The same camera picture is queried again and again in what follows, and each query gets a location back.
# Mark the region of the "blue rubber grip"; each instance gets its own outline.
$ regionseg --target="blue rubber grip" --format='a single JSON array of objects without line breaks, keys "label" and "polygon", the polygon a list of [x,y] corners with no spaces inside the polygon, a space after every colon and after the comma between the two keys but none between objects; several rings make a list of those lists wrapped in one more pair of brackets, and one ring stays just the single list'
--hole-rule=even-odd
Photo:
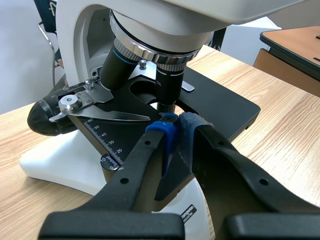
[{"label": "blue rubber grip", "polygon": [[[165,113],[163,117],[179,118],[179,116],[174,113]],[[155,121],[154,123],[150,124],[145,129],[145,131],[158,130],[165,133],[165,155],[162,168],[162,177],[167,175],[171,159],[176,152],[179,139],[179,128],[179,124],[174,125],[172,122],[161,121],[160,119],[159,121]]]}]

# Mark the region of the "chair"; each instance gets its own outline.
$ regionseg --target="chair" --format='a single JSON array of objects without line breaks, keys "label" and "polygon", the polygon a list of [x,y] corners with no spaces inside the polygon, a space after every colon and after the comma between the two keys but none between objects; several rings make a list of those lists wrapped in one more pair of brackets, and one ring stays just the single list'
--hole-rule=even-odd
[{"label": "chair", "polygon": [[52,81],[53,81],[53,89],[55,90],[56,88],[55,68],[57,67],[64,68],[64,64],[61,58],[60,49],[58,48],[58,50],[55,51],[55,48],[46,33],[53,33],[57,36],[57,28],[56,28],[57,0],[34,0],[34,3],[41,17],[41,22],[38,24],[38,27],[52,49]]}]

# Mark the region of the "wooden tabletop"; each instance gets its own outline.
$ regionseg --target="wooden tabletop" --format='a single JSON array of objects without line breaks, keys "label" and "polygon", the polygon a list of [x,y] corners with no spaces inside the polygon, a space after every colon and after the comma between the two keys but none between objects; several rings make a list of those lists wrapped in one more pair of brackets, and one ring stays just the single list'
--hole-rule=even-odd
[{"label": "wooden tabletop", "polygon": [[314,59],[320,59],[320,39],[316,38],[316,36],[320,36],[320,26],[266,31],[262,35],[284,49],[320,67],[320,61]]},{"label": "wooden tabletop", "polygon": [[[289,190],[319,206],[320,99],[206,46],[188,66],[260,106],[257,120],[234,146]],[[75,208],[91,197],[31,179],[21,170],[20,156],[48,139],[28,128],[30,108],[0,116],[2,240],[36,239],[48,213]]]}]

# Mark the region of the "black knob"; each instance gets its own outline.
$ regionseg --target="black knob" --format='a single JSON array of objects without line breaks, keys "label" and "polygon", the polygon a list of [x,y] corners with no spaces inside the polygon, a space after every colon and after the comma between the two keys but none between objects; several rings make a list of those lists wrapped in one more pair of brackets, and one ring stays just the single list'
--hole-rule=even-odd
[{"label": "black knob", "polygon": [[50,122],[49,118],[60,112],[59,99],[57,96],[52,96],[47,101],[42,99],[32,106],[27,118],[28,126],[32,131],[46,136],[57,136],[77,129],[68,117],[58,122]]}]

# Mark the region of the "silver ring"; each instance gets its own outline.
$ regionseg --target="silver ring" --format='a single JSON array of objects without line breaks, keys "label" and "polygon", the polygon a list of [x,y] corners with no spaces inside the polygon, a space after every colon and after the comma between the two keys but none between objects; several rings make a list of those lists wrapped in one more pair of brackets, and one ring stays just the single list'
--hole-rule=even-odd
[{"label": "silver ring", "polygon": [[114,14],[110,11],[110,26],[119,42],[129,51],[139,56],[140,58],[152,61],[157,64],[175,65],[184,64],[192,60],[200,51],[200,48],[183,54],[166,54],[155,49],[145,46],[144,44],[135,41],[119,26]]}]

